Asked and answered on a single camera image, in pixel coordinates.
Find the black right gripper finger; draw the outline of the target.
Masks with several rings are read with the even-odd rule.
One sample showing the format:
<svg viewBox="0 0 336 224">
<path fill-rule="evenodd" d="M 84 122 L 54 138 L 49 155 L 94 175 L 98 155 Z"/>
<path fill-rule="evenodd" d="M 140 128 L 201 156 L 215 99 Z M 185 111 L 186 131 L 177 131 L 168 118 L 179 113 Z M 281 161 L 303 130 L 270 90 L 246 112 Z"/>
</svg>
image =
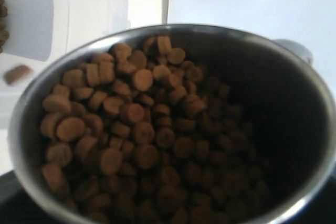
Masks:
<svg viewBox="0 0 336 224">
<path fill-rule="evenodd" d="M 1 223 L 59 223 L 38 207 L 23 190 L 14 172 L 1 175 Z"/>
</svg>

